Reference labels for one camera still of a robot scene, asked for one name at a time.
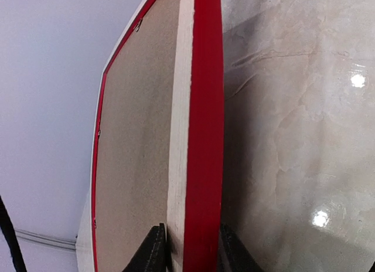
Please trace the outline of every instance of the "metal clip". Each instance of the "metal clip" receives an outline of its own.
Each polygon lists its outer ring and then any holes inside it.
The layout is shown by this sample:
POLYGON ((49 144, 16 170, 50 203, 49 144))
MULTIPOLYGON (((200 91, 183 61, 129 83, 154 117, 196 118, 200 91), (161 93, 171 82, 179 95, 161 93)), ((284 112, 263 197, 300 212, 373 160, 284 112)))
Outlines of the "metal clip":
POLYGON ((143 21, 143 19, 141 18, 140 20, 139 20, 139 22, 135 25, 135 27, 134 27, 134 31, 139 31, 139 28, 141 27, 141 23, 142 23, 142 21, 143 21))

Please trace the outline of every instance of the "marble wall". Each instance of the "marble wall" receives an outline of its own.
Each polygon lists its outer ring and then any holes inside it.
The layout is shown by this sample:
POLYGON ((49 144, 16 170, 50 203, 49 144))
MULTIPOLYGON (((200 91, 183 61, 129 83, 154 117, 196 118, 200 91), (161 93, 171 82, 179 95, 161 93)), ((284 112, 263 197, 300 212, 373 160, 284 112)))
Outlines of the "marble wall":
POLYGON ((375 0, 223 0, 223 221, 265 271, 375 261, 375 0))

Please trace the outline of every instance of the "ceiling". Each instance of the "ceiling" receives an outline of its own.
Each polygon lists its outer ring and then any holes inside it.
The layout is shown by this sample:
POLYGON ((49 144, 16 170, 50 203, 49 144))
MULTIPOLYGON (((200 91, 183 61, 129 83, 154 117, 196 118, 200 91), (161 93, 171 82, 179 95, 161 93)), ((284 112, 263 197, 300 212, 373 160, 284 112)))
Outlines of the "ceiling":
POLYGON ((0 0, 0 194, 16 228, 75 239, 101 71, 140 1, 0 0))

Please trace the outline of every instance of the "red frame edge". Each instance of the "red frame edge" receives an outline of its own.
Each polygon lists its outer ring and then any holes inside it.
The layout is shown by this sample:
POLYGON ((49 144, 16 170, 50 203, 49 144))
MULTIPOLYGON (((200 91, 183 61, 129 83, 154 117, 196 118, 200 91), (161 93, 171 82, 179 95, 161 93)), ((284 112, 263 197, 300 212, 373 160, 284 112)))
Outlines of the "red frame edge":
POLYGON ((195 0, 183 271, 216 271, 224 152, 221 0, 195 0))
POLYGON ((92 177, 91 177, 91 228, 92 228, 92 240, 93 240, 93 257, 94 257, 94 268, 95 272, 98 272, 98 260, 97 260, 97 252, 96 252, 96 174, 97 174, 97 160, 98 160, 98 143, 99 143, 99 133, 100 133, 100 120, 101 120, 101 112, 103 108, 103 98, 104 98, 104 89, 105 89, 105 81, 107 79, 107 73, 111 68, 114 60, 116 59, 117 55, 121 51, 122 47, 129 39, 130 35, 134 31, 138 22, 147 14, 150 8, 153 6, 156 0, 147 0, 141 10, 138 12, 137 16, 133 20, 132 24, 130 25, 129 29, 125 33, 124 37, 121 39, 120 44, 117 46, 114 54, 111 56, 108 65, 105 67, 103 76, 101 79, 101 86, 99 92, 99 101, 98 101, 98 110, 96 115, 96 127, 95 127, 95 134, 94 134, 94 147, 93 147, 93 165, 92 165, 92 177))

